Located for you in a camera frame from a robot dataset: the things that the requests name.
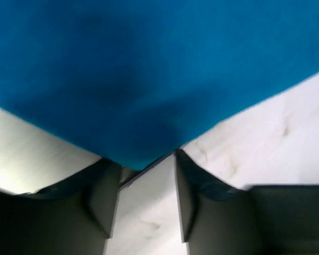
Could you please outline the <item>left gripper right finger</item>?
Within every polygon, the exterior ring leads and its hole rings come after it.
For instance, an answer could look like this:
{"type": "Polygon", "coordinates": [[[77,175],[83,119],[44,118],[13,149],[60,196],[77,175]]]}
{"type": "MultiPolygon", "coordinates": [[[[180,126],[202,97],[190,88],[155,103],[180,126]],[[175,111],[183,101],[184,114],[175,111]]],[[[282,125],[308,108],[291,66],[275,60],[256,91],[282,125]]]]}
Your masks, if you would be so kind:
{"type": "Polygon", "coordinates": [[[189,254],[319,254],[319,185],[237,189],[175,152],[189,254]]]}

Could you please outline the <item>blue t shirt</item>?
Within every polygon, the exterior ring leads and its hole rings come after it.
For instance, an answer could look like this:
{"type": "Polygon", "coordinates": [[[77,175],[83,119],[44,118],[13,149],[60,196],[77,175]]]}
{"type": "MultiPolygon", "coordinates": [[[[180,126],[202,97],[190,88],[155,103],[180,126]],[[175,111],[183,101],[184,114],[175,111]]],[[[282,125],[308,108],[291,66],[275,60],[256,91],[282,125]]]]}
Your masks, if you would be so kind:
{"type": "Polygon", "coordinates": [[[0,107],[133,169],[319,72],[319,1],[0,1],[0,107]]]}

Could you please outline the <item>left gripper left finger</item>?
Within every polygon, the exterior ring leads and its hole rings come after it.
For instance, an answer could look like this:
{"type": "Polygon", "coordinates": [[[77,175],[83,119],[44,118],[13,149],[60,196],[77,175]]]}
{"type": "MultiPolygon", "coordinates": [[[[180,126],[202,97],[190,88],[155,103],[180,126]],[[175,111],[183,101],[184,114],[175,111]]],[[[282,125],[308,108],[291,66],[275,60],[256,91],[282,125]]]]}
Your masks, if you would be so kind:
{"type": "Polygon", "coordinates": [[[0,190],[0,254],[103,254],[121,174],[101,159],[36,193],[0,190]]]}

